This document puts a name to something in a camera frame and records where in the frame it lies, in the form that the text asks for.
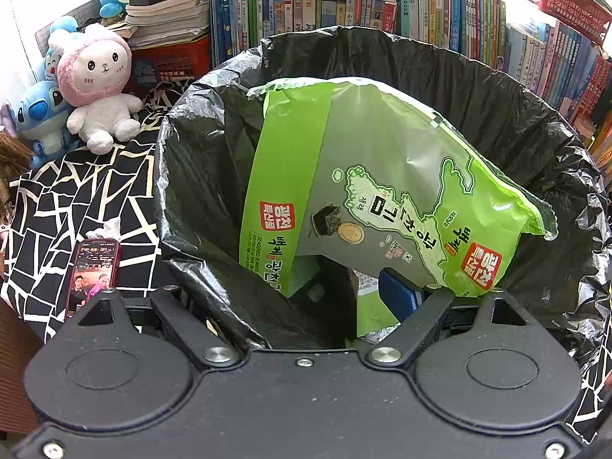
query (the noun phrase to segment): plush toy ear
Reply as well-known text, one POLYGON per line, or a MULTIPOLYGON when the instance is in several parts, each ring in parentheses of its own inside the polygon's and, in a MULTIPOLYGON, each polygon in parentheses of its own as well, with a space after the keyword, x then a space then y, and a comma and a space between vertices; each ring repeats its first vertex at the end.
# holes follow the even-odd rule
POLYGON ((70 33, 65 29, 57 29, 49 36, 49 48, 59 55, 63 55, 63 51, 72 41, 70 33))

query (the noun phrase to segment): red label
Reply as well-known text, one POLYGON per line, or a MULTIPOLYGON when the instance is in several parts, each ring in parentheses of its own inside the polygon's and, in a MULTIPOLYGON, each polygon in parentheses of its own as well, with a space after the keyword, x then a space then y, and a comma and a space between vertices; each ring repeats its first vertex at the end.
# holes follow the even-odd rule
POLYGON ((266 231, 286 231, 296 227, 293 203, 259 202, 261 229, 266 231))
POLYGON ((470 243, 461 269, 479 287, 488 290, 493 286, 500 264, 500 254, 478 243, 470 243))

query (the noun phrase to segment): black and white patterned fabric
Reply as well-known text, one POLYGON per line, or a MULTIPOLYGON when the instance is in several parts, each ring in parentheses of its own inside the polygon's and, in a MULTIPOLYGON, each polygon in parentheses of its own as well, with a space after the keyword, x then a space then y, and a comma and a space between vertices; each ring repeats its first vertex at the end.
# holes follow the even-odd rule
POLYGON ((120 216, 117 288, 125 296, 172 283, 153 215, 153 157, 161 120, 187 84, 161 83, 138 113, 142 132, 110 153, 78 148, 11 183, 15 216, 0 294, 41 339, 61 326, 75 245, 120 216))

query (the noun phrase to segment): plastic bag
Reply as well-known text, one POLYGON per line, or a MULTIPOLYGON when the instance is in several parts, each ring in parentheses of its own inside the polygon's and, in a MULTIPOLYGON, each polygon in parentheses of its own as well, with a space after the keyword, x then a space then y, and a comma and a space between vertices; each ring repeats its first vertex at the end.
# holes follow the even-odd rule
MULTIPOLYGON (((297 348, 328 346, 343 330, 350 333, 350 312, 329 326, 314 309, 304 313, 270 295, 263 279, 238 264, 263 123, 262 104, 248 101, 247 91, 308 76, 358 76, 399 89, 439 112, 504 174, 550 203, 559 236, 545 242, 522 235, 501 286, 557 329, 577 356, 592 351, 610 314, 607 195, 571 128, 503 73, 449 50, 357 27, 265 38, 192 84, 163 121, 154 194, 163 257, 226 336, 243 347, 297 348)), ((341 316, 342 303, 329 311, 341 316)))
MULTIPOLYGON (((417 286, 476 297, 503 276, 521 233, 558 234, 550 205, 386 84, 277 79, 249 91, 257 95, 265 121, 239 262, 287 297, 305 275, 295 259, 320 254, 370 277, 392 267, 417 286)), ((358 291, 357 336, 403 321, 395 304, 358 291)))

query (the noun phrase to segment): metal screw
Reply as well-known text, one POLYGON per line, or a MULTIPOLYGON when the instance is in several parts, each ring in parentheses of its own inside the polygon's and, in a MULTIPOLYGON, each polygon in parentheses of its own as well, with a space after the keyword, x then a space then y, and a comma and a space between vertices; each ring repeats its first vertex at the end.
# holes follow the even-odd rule
POLYGON ((558 442, 550 444, 544 452, 546 459, 561 459, 565 455, 565 446, 558 442))
POLYGON ((233 357, 234 354, 227 347, 211 347, 207 349, 206 354, 204 354, 204 358, 208 362, 213 362, 216 364, 229 362, 233 357))
POLYGON ((62 459, 63 448, 61 445, 56 444, 55 442, 47 442, 42 447, 42 453, 49 459, 62 459))
POLYGON ((393 347, 376 347, 370 353, 370 357, 376 362, 391 363, 397 362, 402 358, 402 353, 393 347))
POLYGON ((314 360, 311 358, 301 357, 296 360, 296 366, 300 366, 301 368, 309 368, 314 364, 314 360))

